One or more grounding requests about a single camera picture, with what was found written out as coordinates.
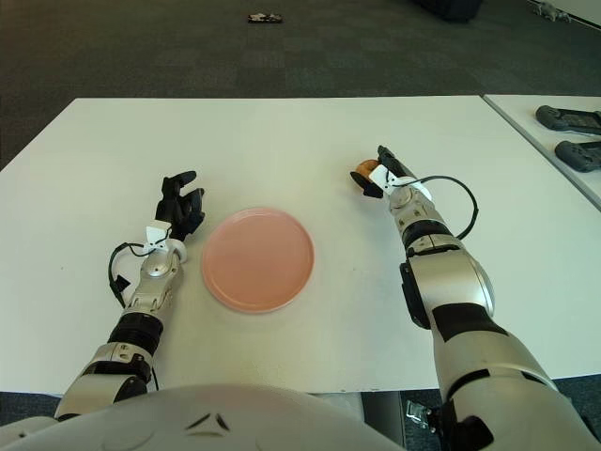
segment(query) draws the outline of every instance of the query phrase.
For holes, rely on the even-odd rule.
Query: cable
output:
[[[389,173],[390,173],[390,171],[386,172],[386,182],[387,183],[388,183]],[[426,183],[430,180],[436,180],[436,179],[450,180],[450,181],[455,182],[457,185],[459,185],[461,188],[463,188],[466,191],[466,193],[468,193],[468,196],[471,199],[471,204],[473,206],[473,212],[471,214],[470,223],[465,228],[465,230],[463,230],[463,232],[461,232],[459,235],[456,236],[458,240],[463,240],[470,234],[471,230],[473,229],[474,225],[476,224],[476,218],[478,217],[478,212],[480,211],[480,210],[478,210],[478,202],[476,201],[476,197],[473,195],[470,188],[468,188],[468,186],[463,181],[455,179],[453,177],[449,177],[449,176],[429,176],[429,177],[424,177],[422,179],[410,181],[408,183],[402,183],[400,185],[392,185],[389,183],[389,186],[393,186],[394,188],[400,188],[403,186],[412,185],[413,183],[420,183],[420,182]]]
[[[152,379],[154,379],[154,387],[159,391],[159,380],[157,379],[157,373],[154,372],[154,366],[152,367]]]

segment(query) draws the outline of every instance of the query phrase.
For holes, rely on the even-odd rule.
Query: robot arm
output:
[[[418,412],[420,421],[447,449],[599,449],[526,347],[492,320],[490,281],[430,193],[388,149],[378,153],[377,162],[351,175],[366,195],[389,195],[407,255],[401,275],[408,311],[432,332],[443,405]]]
[[[204,219],[202,190],[179,195],[179,190],[195,177],[196,173],[191,171],[163,180],[163,199],[157,207],[156,219],[146,227],[140,282],[125,303],[108,342],[98,348],[63,396],[54,415],[56,419],[97,411],[146,393],[153,355],[171,314],[172,293],[181,279],[181,263],[186,260],[184,237],[193,233]],[[128,246],[124,243],[116,252]],[[122,301],[110,268],[109,275],[111,289]]]

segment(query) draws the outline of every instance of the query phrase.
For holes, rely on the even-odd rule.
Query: white tabletop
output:
[[[601,141],[601,136],[554,132],[541,124],[535,115],[541,105],[568,110],[598,111],[601,109],[601,97],[486,95],[485,100],[601,210],[601,171],[575,171],[555,155],[555,147],[561,141],[587,143]]]
[[[0,173],[0,390],[64,392],[119,317],[110,252],[144,238],[162,177],[189,169],[207,190],[207,220],[186,240],[157,353],[162,387],[437,386],[430,333],[403,299],[387,205],[348,175],[378,144],[419,176],[452,175],[475,192],[481,215],[465,243],[494,284],[497,322],[552,377],[601,372],[601,214],[481,99],[107,99],[74,101]],[[445,181],[430,189],[460,230],[465,194]],[[211,297],[200,256],[221,221],[260,206],[305,225],[316,264],[292,304],[248,316]],[[135,282],[139,264],[117,266]]]

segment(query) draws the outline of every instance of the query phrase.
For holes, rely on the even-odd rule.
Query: pink plate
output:
[[[225,305],[247,313],[280,308],[313,269],[313,244],[292,216],[273,209],[239,211],[220,224],[203,252],[205,284]]]

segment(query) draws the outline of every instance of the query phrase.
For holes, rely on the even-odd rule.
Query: gray carpet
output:
[[[601,33],[545,21],[525,0],[486,0],[471,23],[446,23],[410,0],[0,7],[0,168],[78,97],[601,95]],[[247,24],[257,11],[281,13],[285,23]],[[601,376],[559,385],[599,431]],[[0,394],[0,424],[52,414],[55,402]],[[436,449],[411,425],[407,440],[408,449]]]

